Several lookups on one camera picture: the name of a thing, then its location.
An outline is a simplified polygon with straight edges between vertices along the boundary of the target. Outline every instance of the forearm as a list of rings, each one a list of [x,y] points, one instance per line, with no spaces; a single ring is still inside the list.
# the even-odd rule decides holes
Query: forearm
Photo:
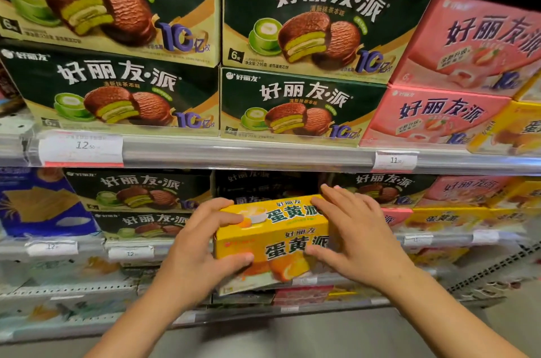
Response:
[[[146,358],[182,311],[152,286],[122,314],[85,358]]]
[[[439,357],[525,357],[420,269],[384,293]]]

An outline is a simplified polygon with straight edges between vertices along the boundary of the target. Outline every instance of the hand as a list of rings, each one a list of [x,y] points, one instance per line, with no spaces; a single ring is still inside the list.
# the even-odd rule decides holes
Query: hand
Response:
[[[402,276],[417,270],[385,222],[382,208],[371,197],[339,186],[321,186],[326,200],[312,204],[332,222],[343,239],[343,253],[319,245],[305,252],[325,262],[338,273],[386,293]]]
[[[231,204],[233,201],[225,198],[201,204],[175,238],[156,274],[148,292],[167,300],[175,318],[203,301],[221,280],[254,260],[251,253],[214,259],[209,252],[209,241],[218,227],[238,224],[244,219],[239,214],[219,211]]]

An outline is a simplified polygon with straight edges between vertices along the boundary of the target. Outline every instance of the blue package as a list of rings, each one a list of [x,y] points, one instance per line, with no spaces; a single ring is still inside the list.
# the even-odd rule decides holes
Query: blue package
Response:
[[[97,232],[62,169],[51,167],[0,167],[0,220],[12,237]]]

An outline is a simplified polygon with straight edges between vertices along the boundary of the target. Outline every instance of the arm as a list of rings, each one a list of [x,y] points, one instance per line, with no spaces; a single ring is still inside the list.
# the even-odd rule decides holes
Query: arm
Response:
[[[335,224],[344,251],[311,245],[307,254],[387,296],[439,357],[526,356],[415,267],[374,199],[338,186],[321,190],[327,200],[314,198],[313,204]]]
[[[216,260],[209,240],[221,225],[237,224],[238,214],[219,210],[233,204],[215,198],[199,206],[177,235],[148,291],[117,320],[85,358],[145,358],[165,330],[195,307],[221,280],[249,265],[253,254]]]

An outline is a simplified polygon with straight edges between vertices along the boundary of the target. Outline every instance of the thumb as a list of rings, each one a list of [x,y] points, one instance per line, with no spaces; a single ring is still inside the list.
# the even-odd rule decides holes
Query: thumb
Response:
[[[345,268],[347,262],[347,258],[343,254],[329,250],[321,245],[308,245],[305,253],[314,256],[338,272]]]
[[[233,254],[221,259],[217,259],[215,262],[215,271],[220,279],[224,279],[230,275],[233,275],[241,268],[249,266],[254,260],[254,255],[251,252],[244,252],[240,254]]]

